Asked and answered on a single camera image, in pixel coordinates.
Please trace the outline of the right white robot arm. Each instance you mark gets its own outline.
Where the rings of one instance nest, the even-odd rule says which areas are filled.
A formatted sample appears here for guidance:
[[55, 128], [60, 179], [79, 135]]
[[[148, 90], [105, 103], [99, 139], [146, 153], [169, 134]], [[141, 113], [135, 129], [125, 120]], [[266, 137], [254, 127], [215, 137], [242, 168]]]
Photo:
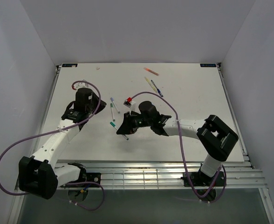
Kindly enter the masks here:
[[210, 185], [222, 162], [225, 162], [239, 140], [238, 135], [218, 116], [209, 115], [202, 120], [177, 119], [160, 114], [150, 101], [138, 106], [140, 113], [131, 111], [123, 116], [118, 135], [134, 134], [138, 128], [149, 127], [161, 136], [183, 136], [199, 140], [207, 151], [198, 174], [199, 182]]

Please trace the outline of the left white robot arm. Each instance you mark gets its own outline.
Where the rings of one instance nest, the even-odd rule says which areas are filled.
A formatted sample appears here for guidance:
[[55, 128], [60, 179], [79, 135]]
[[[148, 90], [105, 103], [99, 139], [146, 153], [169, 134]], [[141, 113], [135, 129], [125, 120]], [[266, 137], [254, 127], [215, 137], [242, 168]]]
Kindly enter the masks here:
[[75, 100], [69, 103], [61, 117], [58, 132], [51, 134], [30, 157], [24, 156], [19, 161], [20, 190], [50, 199], [62, 185], [84, 185], [87, 175], [81, 164], [73, 162], [58, 167], [56, 163], [67, 145], [87, 123], [87, 118], [99, 113], [105, 106], [106, 103], [91, 89], [77, 89]]

